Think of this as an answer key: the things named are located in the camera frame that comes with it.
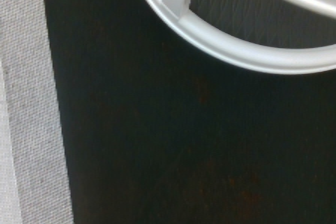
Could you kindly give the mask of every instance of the white ring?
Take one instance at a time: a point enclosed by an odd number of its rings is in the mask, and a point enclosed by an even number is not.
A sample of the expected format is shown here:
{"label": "white ring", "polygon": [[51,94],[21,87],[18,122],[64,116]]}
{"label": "white ring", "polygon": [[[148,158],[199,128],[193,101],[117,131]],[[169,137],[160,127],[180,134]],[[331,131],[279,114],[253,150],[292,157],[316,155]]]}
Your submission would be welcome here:
{"label": "white ring", "polygon": [[162,0],[147,0],[160,19],[178,35],[222,61],[259,72],[307,74],[336,68],[336,45],[282,49],[253,44],[217,30],[189,10],[175,17]]}

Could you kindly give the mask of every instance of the black panel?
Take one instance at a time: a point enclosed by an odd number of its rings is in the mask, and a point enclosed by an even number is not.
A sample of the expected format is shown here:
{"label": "black panel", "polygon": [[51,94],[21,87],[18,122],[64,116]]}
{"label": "black panel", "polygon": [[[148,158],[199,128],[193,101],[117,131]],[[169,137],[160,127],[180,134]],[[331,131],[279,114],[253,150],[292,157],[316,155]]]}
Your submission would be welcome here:
{"label": "black panel", "polygon": [[205,55],[145,1],[46,0],[76,224],[333,224],[336,72]]}

